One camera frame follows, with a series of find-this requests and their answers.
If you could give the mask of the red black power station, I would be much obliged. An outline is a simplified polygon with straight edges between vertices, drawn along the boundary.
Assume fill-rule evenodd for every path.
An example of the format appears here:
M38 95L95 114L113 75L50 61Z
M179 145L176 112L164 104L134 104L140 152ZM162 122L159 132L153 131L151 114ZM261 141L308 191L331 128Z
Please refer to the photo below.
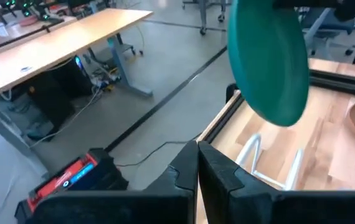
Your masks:
M54 175L31 190L16 207L17 224L31 224L39 202L66 190L126 190L128 181L102 148L92 148L76 157Z

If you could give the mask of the wooden desk with grey legs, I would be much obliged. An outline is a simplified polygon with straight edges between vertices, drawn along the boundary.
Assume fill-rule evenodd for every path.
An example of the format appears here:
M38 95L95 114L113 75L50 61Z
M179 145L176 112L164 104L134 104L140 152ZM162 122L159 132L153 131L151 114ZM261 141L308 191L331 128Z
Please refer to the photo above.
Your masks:
M151 16L151 11L107 8L84 19L63 26L38 38L0 53L0 93L38 75L58 63L107 40L121 77L121 85L144 96L149 89L130 84L117 33ZM28 156L30 147L0 119L0 135L21 154Z

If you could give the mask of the white wire dish rack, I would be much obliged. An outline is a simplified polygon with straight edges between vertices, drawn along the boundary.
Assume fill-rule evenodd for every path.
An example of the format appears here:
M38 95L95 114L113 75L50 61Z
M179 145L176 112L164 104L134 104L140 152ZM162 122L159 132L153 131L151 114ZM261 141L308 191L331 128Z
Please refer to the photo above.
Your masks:
M249 138L249 140L244 144L242 150L240 151L239 155L235 160L235 163L240 166L243 166L245 161L249 157L250 153L252 151L255 151L252 159L252 165L250 168L251 175L253 175L254 177L262 181L265 181L267 184L272 184L274 186L277 186L284 191L295 190L298 176L300 173L301 163L304 156L304 150L303 149L297 150L295 154L295 158L291 164L290 171L287 175L286 182L283 184L256 170L256 166L261 153L261 149L260 149L261 141L262 141L262 137L260 134L258 133L253 134Z

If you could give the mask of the teal plate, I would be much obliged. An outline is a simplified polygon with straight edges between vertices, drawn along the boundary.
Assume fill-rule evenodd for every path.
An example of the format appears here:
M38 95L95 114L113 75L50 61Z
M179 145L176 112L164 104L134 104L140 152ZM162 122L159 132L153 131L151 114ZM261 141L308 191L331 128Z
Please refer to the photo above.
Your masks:
M294 8L275 0L234 0L227 50L232 73L248 105L264 120L292 126L308 99L310 71Z

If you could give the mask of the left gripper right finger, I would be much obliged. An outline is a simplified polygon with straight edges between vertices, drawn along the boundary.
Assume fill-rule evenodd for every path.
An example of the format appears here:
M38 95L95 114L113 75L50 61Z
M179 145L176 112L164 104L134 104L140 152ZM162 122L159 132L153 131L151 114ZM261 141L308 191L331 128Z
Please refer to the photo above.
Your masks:
M282 191L199 143L199 184L208 224L355 224L355 191Z

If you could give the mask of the black computer tower blue light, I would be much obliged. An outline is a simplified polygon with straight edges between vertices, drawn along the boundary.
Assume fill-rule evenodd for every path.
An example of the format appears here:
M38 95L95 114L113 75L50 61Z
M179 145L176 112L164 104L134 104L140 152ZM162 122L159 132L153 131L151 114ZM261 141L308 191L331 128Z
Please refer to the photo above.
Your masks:
M62 61L47 71L58 81L70 99L92 94L93 84L77 55Z

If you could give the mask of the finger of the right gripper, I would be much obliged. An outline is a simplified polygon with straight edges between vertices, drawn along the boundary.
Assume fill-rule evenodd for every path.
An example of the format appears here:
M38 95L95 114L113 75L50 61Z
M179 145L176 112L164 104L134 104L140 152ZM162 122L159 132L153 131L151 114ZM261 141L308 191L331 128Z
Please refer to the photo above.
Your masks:
M335 0L274 0L273 7L335 7Z

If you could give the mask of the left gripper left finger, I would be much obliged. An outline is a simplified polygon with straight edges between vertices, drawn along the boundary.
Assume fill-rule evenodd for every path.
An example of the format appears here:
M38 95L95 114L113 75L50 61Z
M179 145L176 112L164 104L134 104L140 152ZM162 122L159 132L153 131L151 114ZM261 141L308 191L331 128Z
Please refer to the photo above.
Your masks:
M41 201L33 224L194 224L199 148L189 141L143 190L66 191Z

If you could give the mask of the background robot workstation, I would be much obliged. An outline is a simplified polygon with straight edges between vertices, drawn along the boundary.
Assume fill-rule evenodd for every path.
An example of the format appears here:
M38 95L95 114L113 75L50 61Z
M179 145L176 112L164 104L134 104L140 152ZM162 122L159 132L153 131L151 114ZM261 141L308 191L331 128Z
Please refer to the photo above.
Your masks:
M0 53L76 20L65 0L0 0Z

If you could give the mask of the grey rolling stand legs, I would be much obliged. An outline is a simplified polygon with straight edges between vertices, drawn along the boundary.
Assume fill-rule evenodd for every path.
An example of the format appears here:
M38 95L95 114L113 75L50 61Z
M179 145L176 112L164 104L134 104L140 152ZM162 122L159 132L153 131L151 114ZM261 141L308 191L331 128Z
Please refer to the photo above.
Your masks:
M199 6L201 26L199 29L200 35L206 35L207 32L207 14L206 10L210 6L220 6L220 14L217 17L218 22L225 21L225 13L227 6L231 5L230 0L216 0L216 2L208 3L208 0L182 0L182 9L186 8L186 4L197 4Z

